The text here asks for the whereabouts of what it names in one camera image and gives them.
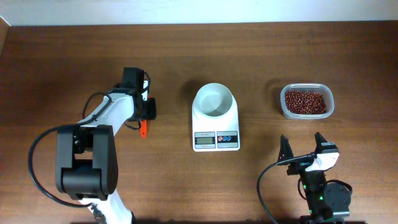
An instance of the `plastic container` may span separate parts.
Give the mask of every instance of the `plastic container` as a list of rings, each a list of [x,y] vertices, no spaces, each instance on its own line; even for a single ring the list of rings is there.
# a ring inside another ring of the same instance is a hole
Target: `plastic container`
[[[324,114],[296,114],[290,112],[286,107],[285,93],[287,91],[310,91],[319,93],[323,96],[326,104],[326,113]],[[285,86],[280,93],[280,103],[282,105],[282,111],[287,119],[323,119],[329,117],[335,110],[335,101],[333,94],[330,89],[322,84],[317,83],[295,83]]]

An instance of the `adzuki bean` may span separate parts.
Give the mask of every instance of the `adzuki bean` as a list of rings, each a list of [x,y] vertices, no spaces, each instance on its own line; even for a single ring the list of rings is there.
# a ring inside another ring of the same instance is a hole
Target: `adzuki bean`
[[[324,114],[326,104],[323,96],[309,91],[287,91],[285,93],[287,109],[296,114]]]

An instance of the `white digital scale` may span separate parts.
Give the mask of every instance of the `white digital scale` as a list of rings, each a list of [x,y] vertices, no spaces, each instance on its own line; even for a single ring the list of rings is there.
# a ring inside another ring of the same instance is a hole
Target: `white digital scale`
[[[238,106],[224,85],[207,84],[193,100],[192,144],[196,152],[240,149]]]

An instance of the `black cable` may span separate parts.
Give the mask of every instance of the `black cable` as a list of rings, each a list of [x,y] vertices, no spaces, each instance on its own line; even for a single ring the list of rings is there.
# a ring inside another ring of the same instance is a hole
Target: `black cable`
[[[298,190],[298,193],[300,194],[300,196],[301,196],[304,200],[307,200],[307,199],[304,197],[303,193],[301,193],[300,183],[301,183],[301,178],[298,178],[298,182],[297,182],[297,190]]]
[[[87,110],[88,104],[90,103],[91,99],[92,99],[94,96],[96,96],[96,95],[107,96],[108,99],[110,99],[110,101],[111,101],[111,103],[112,103],[112,98],[111,98],[111,96],[110,96],[109,94],[107,94],[107,93],[98,92],[98,93],[92,94],[92,95],[87,99],[87,101],[86,101],[86,103],[85,103],[85,107],[83,108],[83,112],[81,113],[81,117],[82,117],[83,119],[86,118],[85,114],[86,114],[86,110]]]
[[[343,185],[344,187],[346,187],[348,189],[350,195],[353,194],[353,187],[350,186],[350,184],[347,184],[346,182],[343,182],[341,180],[328,180],[328,181],[326,181],[326,184],[329,184],[329,183],[341,184],[341,185]]]
[[[78,205],[78,204],[74,204],[74,203],[70,203],[70,202],[66,202],[62,199],[57,198],[56,196],[54,196],[53,194],[51,194],[50,192],[48,192],[39,182],[39,180],[37,180],[35,172],[33,170],[33,153],[35,151],[36,145],[39,143],[39,141],[46,137],[46,135],[54,132],[54,131],[59,131],[65,128],[77,128],[80,127],[81,125],[85,125],[85,124],[89,124],[93,121],[95,121],[95,119],[111,104],[112,102],[112,98],[109,95],[106,95],[109,98],[109,101],[106,102],[106,104],[98,111],[98,113],[94,114],[89,120],[87,121],[83,121],[77,124],[68,124],[68,125],[63,125],[63,126],[58,126],[58,127],[54,127],[54,128],[50,128],[48,130],[46,130],[45,132],[43,132],[41,135],[39,135],[35,141],[33,141],[33,144],[31,145],[30,149],[29,149],[29,155],[28,155],[28,160],[27,160],[27,165],[29,168],[29,174],[32,177],[33,183],[36,185],[36,187],[44,194],[46,195],[48,198],[52,199],[53,201],[60,203],[61,205],[65,205],[65,206],[69,206],[69,207],[73,207],[73,208],[86,208],[86,207],[90,207],[93,204],[89,203],[87,205]]]
[[[266,211],[266,213],[268,214],[269,218],[271,219],[271,221],[272,221],[274,224],[278,224],[278,222],[277,222],[277,220],[271,215],[270,211],[269,211],[268,208],[267,208],[266,203],[264,202],[264,200],[263,200],[262,197],[261,197],[261,193],[260,193],[260,181],[261,181],[262,176],[263,176],[269,169],[271,169],[271,168],[274,167],[274,166],[288,164],[288,163],[291,163],[291,162],[293,162],[293,161],[295,161],[295,160],[304,159],[304,158],[308,158],[308,157],[312,157],[312,155],[311,155],[311,154],[307,154],[307,155],[304,155],[304,156],[298,156],[298,157],[295,157],[295,158],[287,159],[287,160],[285,160],[285,161],[276,162],[276,163],[273,163],[273,164],[269,165],[267,168],[265,168],[265,169],[261,172],[260,177],[259,177],[259,179],[257,180],[257,194],[258,194],[258,196],[259,196],[259,199],[260,199],[260,202],[261,202],[262,207],[264,208],[264,210]]]
[[[132,130],[140,130],[140,128],[141,128],[141,122],[140,121],[138,121],[138,128],[127,124],[127,121],[124,122],[124,125],[126,127],[128,127],[129,129],[132,129]]]

